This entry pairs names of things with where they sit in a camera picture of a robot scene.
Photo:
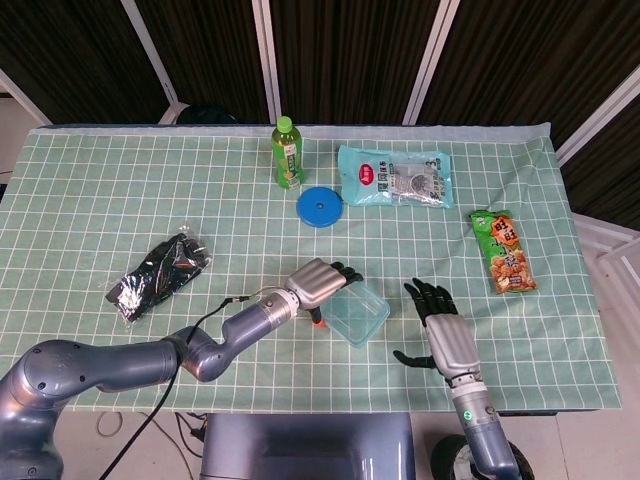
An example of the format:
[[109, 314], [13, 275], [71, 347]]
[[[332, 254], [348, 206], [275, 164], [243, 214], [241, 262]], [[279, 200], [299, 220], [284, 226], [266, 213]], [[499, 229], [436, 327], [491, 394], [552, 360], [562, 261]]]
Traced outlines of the black round base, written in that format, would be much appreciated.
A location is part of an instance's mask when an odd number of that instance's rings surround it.
[[491, 480], [476, 469], [467, 440], [459, 434], [446, 436], [435, 445], [430, 468], [434, 480]]

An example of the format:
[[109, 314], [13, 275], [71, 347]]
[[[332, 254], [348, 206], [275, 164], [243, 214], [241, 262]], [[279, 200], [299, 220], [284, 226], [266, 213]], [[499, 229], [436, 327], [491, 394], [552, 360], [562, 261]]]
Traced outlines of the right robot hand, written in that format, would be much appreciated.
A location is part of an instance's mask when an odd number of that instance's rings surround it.
[[414, 302], [431, 354], [409, 357], [394, 350], [393, 356], [406, 367], [437, 370], [451, 389], [481, 382], [479, 353], [470, 326], [450, 293], [418, 278], [405, 283], [404, 288]]

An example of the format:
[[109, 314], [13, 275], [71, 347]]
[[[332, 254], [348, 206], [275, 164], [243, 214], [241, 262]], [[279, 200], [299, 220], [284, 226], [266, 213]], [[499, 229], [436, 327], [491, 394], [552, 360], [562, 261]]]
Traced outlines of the light blue snack package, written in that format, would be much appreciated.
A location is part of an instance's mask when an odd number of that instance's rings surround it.
[[351, 206], [453, 206], [451, 159], [440, 151], [338, 150], [341, 197]]

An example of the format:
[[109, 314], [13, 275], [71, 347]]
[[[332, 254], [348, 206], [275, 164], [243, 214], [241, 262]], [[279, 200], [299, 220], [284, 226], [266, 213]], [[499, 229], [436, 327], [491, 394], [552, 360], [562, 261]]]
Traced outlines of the white low frame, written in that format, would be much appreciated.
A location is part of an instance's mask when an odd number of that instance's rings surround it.
[[598, 260], [621, 267], [640, 285], [640, 231], [573, 214], [580, 243]]

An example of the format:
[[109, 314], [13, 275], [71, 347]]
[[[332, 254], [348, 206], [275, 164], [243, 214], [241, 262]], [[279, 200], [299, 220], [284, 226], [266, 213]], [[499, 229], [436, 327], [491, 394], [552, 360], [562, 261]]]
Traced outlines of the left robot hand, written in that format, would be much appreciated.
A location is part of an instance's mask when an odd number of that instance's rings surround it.
[[310, 314], [315, 326], [325, 326], [321, 305], [338, 290], [362, 280], [363, 276], [352, 267], [315, 258], [290, 275], [284, 288], [295, 294], [299, 308]]

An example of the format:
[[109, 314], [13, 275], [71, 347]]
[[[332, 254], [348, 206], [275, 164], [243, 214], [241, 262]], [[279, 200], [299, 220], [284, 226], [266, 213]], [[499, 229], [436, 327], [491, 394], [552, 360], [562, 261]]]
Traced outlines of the black bag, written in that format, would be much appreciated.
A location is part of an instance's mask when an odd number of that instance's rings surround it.
[[224, 107], [217, 104], [195, 104], [184, 108], [176, 119], [184, 125], [228, 125], [238, 124], [238, 119]]

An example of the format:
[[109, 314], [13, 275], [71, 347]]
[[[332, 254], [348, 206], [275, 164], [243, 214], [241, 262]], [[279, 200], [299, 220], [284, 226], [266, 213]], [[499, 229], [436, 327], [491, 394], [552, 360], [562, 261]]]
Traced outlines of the blue round disc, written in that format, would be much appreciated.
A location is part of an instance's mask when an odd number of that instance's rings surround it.
[[326, 228], [341, 218], [343, 201], [333, 189], [312, 187], [300, 195], [296, 213], [305, 224], [314, 228]]

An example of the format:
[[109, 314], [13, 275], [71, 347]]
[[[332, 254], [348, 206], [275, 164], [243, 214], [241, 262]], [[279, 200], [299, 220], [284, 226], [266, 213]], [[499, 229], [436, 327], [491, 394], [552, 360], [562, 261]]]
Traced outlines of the green checked tablecloth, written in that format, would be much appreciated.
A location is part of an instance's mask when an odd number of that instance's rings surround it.
[[[255, 412], [447, 411], [443, 378], [393, 357], [428, 351], [404, 284], [444, 286], [470, 323], [484, 380], [503, 411], [620, 404], [598, 307], [547, 125], [306, 127], [308, 186], [337, 188], [340, 146], [442, 151], [454, 204], [346, 206], [316, 229], [274, 179], [267, 127], [42, 128], [27, 137], [0, 201], [0, 377], [50, 339], [120, 345], [201, 322], [218, 337], [239, 311], [223, 299], [280, 285], [314, 258], [341, 261], [384, 297], [389, 318], [361, 348], [307, 315], [244, 351], [215, 382], [181, 373], [160, 387], [89, 390], [74, 409]], [[535, 290], [497, 294], [472, 230], [508, 210]], [[128, 328], [106, 292], [183, 227], [211, 263]]]

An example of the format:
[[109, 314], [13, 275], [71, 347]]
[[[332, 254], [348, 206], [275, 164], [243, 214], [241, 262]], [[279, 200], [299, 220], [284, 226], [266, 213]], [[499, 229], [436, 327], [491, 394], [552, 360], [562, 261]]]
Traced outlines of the green snack bag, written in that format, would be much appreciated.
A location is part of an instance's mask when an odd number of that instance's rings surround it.
[[470, 220], [496, 293], [535, 290], [537, 284], [511, 212], [476, 210]]

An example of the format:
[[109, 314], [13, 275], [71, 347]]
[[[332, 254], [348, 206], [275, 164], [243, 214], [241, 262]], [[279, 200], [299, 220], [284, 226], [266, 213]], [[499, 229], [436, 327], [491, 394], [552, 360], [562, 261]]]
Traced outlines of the black item in clear bag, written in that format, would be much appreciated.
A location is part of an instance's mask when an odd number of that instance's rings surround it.
[[199, 276], [210, 263], [211, 254], [205, 243], [183, 227], [158, 243], [138, 266], [120, 277], [106, 292], [105, 299], [131, 328]]

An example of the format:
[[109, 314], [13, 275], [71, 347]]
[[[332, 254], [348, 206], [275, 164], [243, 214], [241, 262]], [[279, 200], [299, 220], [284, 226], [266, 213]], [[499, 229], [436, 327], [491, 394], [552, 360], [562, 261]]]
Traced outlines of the green tea bottle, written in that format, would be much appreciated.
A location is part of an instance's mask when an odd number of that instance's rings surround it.
[[276, 182], [287, 190], [304, 182], [302, 136], [288, 116], [280, 116], [271, 135], [276, 164]]

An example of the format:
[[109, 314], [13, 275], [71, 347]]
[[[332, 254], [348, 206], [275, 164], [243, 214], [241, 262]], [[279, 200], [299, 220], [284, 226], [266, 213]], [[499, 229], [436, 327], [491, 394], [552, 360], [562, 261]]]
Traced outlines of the grey robot torso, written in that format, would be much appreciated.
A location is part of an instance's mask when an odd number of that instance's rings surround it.
[[407, 413], [207, 417], [200, 480], [416, 480]]

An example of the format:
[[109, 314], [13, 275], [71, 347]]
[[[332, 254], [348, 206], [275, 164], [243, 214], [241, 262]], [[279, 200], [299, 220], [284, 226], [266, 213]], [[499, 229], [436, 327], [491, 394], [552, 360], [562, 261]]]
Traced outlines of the white frame post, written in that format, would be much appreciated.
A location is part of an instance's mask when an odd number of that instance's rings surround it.
[[252, 10], [269, 119], [275, 125], [282, 115], [282, 106], [270, 0], [252, 0]]
[[439, 0], [436, 15], [430, 28], [422, 60], [403, 116], [403, 126], [414, 126], [420, 116], [459, 5], [460, 0]]
[[168, 108], [161, 117], [161, 125], [174, 124], [179, 113], [186, 107], [178, 100], [174, 85], [170, 79], [167, 69], [159, 55], [159, 52], [151, 38], [149, 30], [144, 22], [141, 12], [135, 0], [120, 0], [122, 7], [147, 55], [149, 62], [159, 80], [162, 90], [168, 101]]
[[28, 97], [28, 95], [0, 68], [0, 87], [11, 95], [39, 125], [51, 125], [50, 119]]
[[560, 167], [567, 164], [585, 145], [640, 95], [640, 65], [594, 110], [556, 151]]

